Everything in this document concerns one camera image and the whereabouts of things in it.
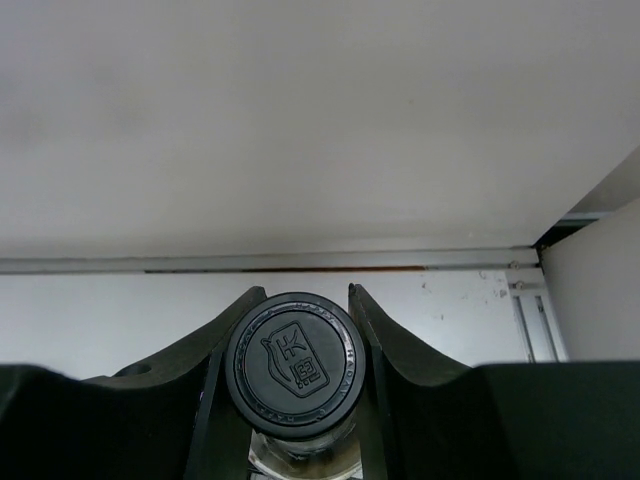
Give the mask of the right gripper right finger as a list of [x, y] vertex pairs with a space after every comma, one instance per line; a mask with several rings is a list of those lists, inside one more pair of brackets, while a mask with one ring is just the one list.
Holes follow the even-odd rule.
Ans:
[[361, 285], [366, 347], [356, 410], [367, 479], [635, 479], [639, 365], [468, 367], [396, 323]]

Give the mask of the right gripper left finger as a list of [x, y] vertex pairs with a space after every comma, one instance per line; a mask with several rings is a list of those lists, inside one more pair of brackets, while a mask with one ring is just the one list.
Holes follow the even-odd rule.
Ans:
[[231, 401], [224, 357], [234, 327], [264, 298], [250, 288], [113, 376], [2, 366], [2, 478], [247, 478], [251, 428]]

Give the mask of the tall black cap sauce bottle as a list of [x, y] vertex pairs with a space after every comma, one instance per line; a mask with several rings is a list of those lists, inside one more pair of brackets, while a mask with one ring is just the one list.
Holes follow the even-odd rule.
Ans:
[[251, 426], [249, 462], [272, 479], [350, 479], [361, 471], [355, 410], [366, 352], [355, 322], [312, 293], [270, 297], [239, 321], [225, 377]]

